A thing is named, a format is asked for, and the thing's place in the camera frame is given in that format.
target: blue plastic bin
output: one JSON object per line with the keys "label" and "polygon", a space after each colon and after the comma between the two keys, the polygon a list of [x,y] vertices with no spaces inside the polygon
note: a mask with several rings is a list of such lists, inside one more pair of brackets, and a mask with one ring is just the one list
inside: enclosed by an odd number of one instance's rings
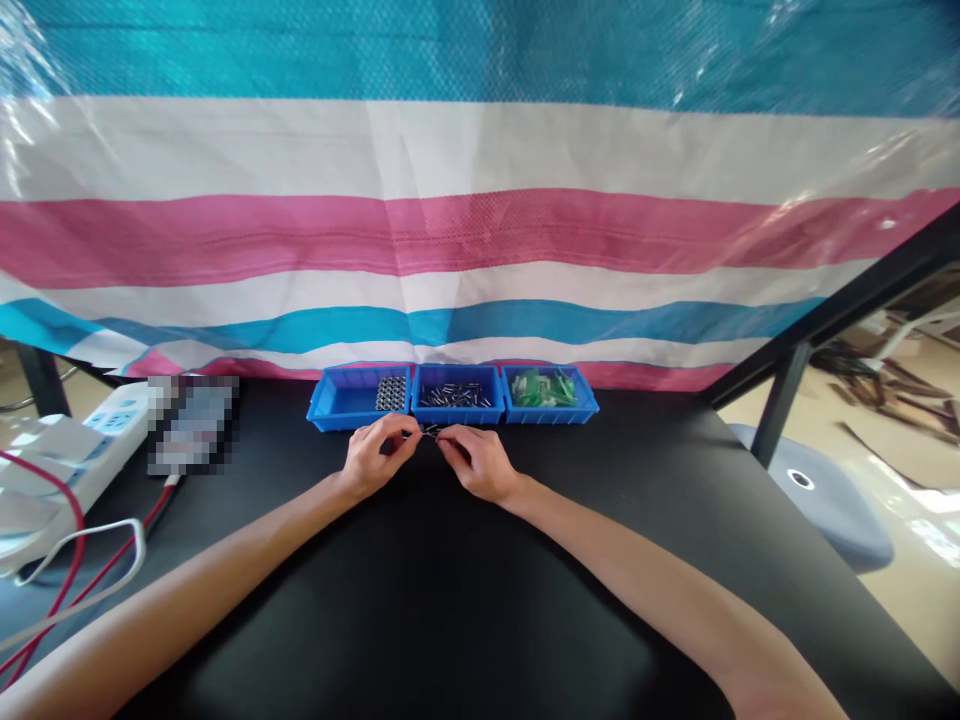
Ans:
{"label": "blue plastic bin", "polygon": [[[513,379],[527,370],[537,370],[541,374],[562,370],[573,380],[577,394],[575,407],[526,408],[513,404]],[[519,425],[583,425],[600,411],[593,390],[587,384],[580,371],[572,365],[504,365],[503,396],[507,403],[507,423]]]}
{"label": "blue plastic bin", "polygon": [[[446,383],[480,383],[490,407],[435,408],[420,406],[424,387]],[[425,425],[496,425],[503,415],[503,387],[495,365],[420,365],[413,386],[413,414]]]}
{"label": "blue plastic bin", "polygon": [[388,415],[377,410],[377,389],[385,377],[405,377],[407,391],[403,408],[394,412],[410,412],[410,368],[406,365],[384,365],[370,368],[332,368],[325,370],[310,398],[307,420],[320,432],[356,430]]}

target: hand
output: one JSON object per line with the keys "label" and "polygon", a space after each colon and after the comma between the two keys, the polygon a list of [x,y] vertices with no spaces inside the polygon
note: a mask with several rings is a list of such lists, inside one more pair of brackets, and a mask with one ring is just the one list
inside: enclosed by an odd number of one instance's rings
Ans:
{"label": "hand", "polygon": [[[410,436],[404,438],[406,431]],[[397,470],[413,456],[423,433],[417,421],[409,415],[391,413],[373,425],[359,428],[350,438],[347,459],[337,482],[354,497],[363,500],[386,485]],[[393,446],[392,455],[381,455],[386,441]]]}
{"label": "hand", "polygon": [[[437,444],[460,484],[481,500],[502,504],[531,481],[529,476],[513,469],[495,432],[451,425],[440,431]],[[464,457],[461,448],[469,459]]]}

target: stool seat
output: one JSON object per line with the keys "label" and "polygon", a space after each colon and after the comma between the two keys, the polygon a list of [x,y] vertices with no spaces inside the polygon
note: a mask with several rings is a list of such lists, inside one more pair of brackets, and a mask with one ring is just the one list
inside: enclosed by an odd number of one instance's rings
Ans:
{"label": "stool seat", "polygon": [[[732,424],[748,449],[757,429]],[[893,541],[853,480],[823,453],[780,438],[768,471],[797,509],[856,573],[893,562]]]}

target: black table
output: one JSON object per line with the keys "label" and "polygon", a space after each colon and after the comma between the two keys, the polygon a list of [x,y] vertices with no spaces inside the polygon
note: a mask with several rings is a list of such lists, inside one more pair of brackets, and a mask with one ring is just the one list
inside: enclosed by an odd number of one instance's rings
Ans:
{"label": "black table", "polygon": [[[341,467],[347,434],[322,435],[303,419],[311,389],[243,383],[229,463],[184,481],[121,598]],[[597,400],[601,412],[584,426],[500,426],[514,465],[752,604],[851,717],[960,717],[958,695],[712,410],[669,393],[600,391]],[[145,466],[141,449],[91,522],[152,505],[160,487]],[[92,544],[90,573],[117,542]],[[3,636],[54,592],[3,588]],[[58,628],[45,651],[104,609]],[[387,488],[308,543],[121,713],[388,714],[731,713],[699,668],[564,551],[462,490],[424,439]]]}

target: power strip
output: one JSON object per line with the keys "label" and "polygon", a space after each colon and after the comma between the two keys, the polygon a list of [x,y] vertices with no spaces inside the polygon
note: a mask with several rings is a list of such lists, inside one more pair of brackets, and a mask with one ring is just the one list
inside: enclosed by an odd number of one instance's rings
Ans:
{"label": "power strip", "polygon": [[[114,390],[83,421],[83,425],[99,433],[100,442],[79,461],[68,455],[61,455],[61,452],[67,451],[61,451],[58,447],[44,446],[34,449],[32,446],[41,443],[37,441],[38,436],[32,433],[20,435],[13,441],[12,448],[22,450],[25,459],[30,452],[42,453],[35,457],[49,461],[61,469],[66,467],[67,469],[62,471],[66,476],[65,482],[76,494],[83,512],[86,513],[146,439],[152,408],[156,407],[157,399],[164,394],[163,389],[148,386],[146,382],[122,385]],[[90,433],[84,435],[84,440],[88,440]],[[19,468],[7,461],[0,459],[0,463],[0,488],[11,488],[18,493],[42,498],[60,506],[40,530],[2,534],[4,531],[0,529],[0,577],[3,577],[33,560],[45,557],[61,538],[76,530],[76,527],[66,499],[60,493],[51,492],[50,485],[42,479],[25,476],[22,472],[17,474]]]}

